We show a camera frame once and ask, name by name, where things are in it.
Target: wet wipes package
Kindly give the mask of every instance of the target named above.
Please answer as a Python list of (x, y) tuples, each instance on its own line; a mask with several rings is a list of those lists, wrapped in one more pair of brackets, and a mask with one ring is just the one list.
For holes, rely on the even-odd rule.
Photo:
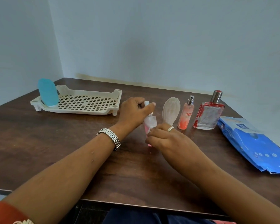
[(260, 171), (280, 173), (280, 147), (243, 118), (220, 117), (224, 136)]

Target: person's right hand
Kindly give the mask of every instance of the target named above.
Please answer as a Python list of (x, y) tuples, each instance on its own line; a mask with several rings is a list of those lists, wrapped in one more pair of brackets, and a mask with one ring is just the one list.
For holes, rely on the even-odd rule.
[(159, 149), (165, 160), (181, 175), (198, 184), (202, 175), (215, 171), (216, 165), (186, 135), (159, 124), (147, 135), (146, 143)]

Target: white cap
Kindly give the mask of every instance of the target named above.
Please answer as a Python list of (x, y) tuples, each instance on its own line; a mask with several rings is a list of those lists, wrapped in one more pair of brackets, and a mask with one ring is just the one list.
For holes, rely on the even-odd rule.
[(146, 105), (149, 105), (149, 101), (144, 101), (144, 107), (145, 107)]

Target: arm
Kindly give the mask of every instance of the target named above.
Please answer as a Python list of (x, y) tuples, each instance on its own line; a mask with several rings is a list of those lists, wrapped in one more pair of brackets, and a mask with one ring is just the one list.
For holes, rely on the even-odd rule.
[[(120, 141), (142, 124), (155, 104), (140, 107), (144, 107), (144, 98), (129, 98), (122, 103), (119, 121), (110, 127)], [(34, 223), (58, 223), (82, 196), (113, 149), (112, 139), (101, 133), (31, 178), (4, 201), (22, 211)]]
[(280, 208), (220, 169), (187, 136), (166, 123), (148, 134), (146, 142), (167, 162), (196, 184), (237, 223), (280, 224)]

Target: gray wall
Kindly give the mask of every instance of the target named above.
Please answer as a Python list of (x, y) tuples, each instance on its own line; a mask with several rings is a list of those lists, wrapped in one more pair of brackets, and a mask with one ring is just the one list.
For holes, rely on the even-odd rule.
[(0, 105), (63, 78), (48, 0), (0, 0)]
[(49, 3), (66, 77), (220, 89), (280, 146), (280, 0)]

